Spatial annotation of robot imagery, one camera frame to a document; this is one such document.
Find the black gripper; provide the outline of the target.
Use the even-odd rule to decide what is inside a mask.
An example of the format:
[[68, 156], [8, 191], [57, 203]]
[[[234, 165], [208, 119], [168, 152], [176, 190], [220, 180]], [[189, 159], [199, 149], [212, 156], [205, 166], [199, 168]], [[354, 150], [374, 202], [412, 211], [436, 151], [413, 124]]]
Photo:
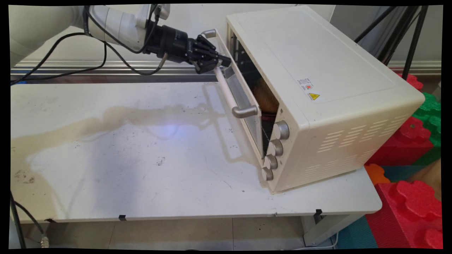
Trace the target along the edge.
[[157, 21], [150, 21], [144, 43], [144, 54], [155, 54], [166, 60], [192, 63], [197, 74], [214, 70], [216, 67], [229, 67], [231, 58], [220, 55], [216, 47], [199, 34], [190, 38], [186, 32], [166, 25], [159, 26]]

